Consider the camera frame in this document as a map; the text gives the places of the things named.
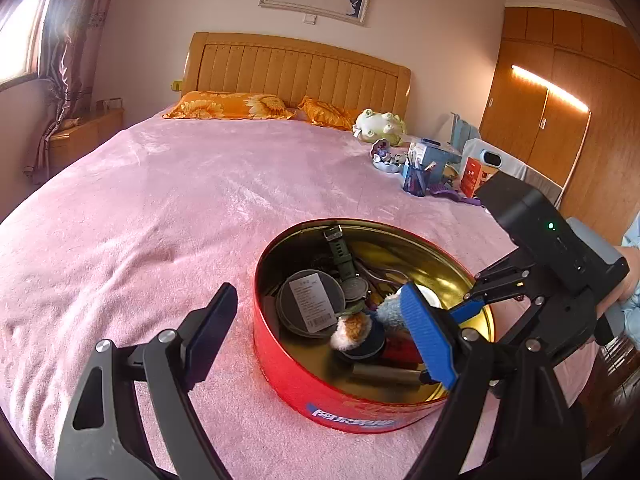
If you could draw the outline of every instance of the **blue mesh pen holder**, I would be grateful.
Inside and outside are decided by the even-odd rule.
[[[406,176],[404,177],[402,190],[415,196],[425,196],[430,174],[431,170],[419,170],[418,168],[409,166]]]

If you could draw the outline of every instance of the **white plush toy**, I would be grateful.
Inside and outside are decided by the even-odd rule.
[[[353,125],[353,136],[372,144],[386,139],[392,146],[397,146],[402,142],[401,136],[405,133],[404,121],[399,116],[391,112],[375,113],[371,108],[364,110]]]

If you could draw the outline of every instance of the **nightstand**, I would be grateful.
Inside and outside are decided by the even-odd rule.
[[[122,129],[123,108],[92,112],[82,124],[49,137],[49,167],[55,175],[79,158],[92,152]]]

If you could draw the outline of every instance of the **orange box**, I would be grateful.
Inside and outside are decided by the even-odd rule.
[[[460,191],[472,198],[476,190],[498,171],[500,171],[498,168],[487,166],[476,158],[469,157],[466,160],[465,173],[460,182]]]

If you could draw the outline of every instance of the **barcode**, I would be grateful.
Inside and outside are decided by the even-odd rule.
[[[315,328],[316,326],[325,324],[332,317],[335,317],[334,314],[323,314],[322,316],[315,317],[311,321],[309,321],[309,325]]]

